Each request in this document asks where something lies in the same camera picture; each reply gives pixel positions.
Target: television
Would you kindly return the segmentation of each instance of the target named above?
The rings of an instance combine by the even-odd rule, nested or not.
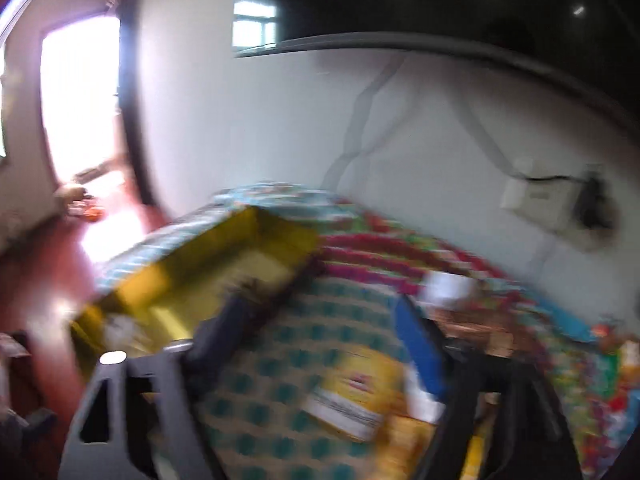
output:
[[[237,0],[238,56],[394,48],[555,85],[640,140],[638,0]]]

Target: yellow packet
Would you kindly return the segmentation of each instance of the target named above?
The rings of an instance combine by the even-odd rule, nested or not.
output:
[[[402,365],[364,346],[346,352],[304,410],[352,439],[372,440],[402,380]]]

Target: dark screen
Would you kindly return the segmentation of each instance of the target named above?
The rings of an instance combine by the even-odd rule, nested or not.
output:
[[[262,41],[234,35],[238,48],[257,46],[239,43],[341,32],[412,32],[480,41],[572,75],[640,116],[640,44],[634,37],[638,0],[244,1],[274,7],[275,16],[266,21],[274,23],[275,33],[263,34]]]

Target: white wall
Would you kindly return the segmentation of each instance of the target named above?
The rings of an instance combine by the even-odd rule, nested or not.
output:
[[[217,189],[257,180],[318,186],[342,151],[356,95],[395,55],[339,50],[234,59],[233,0],[143,0],[140,83],[143,129],[156,195],[174,214]],[[365,143],[396,128],[371,158],[352,198],[482,254],[514,276],[546,235],[499,208],[505,177],[460,125],[449,102],[463,82],[478,117],[504,151],[533,156],[550,171],[606,169],[622,215],[608,250],[581,254],[560,242],[541,286],[594,320],[623,317],[640,277],[640,150],[589,110],[520,76],[468,62],[409,54],[377,95]]]
[[[56,183],[40,117],[42,38],[58,25],[103,10],[105,1],[33,0],[8,38],[3,88],[10,106],[3,112],[7,159],[0,163],[0,218],[17,212],[24,228],[31,228],[55,213]]]

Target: window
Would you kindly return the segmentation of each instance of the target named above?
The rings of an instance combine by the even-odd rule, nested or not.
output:
[[[0,158],[6,156],[2,133],[2,76],[4,75],[4,44],[0,46]]]
[[[249,0],[234,5],[232,44],[237,49],[276,43],[276,7]]]

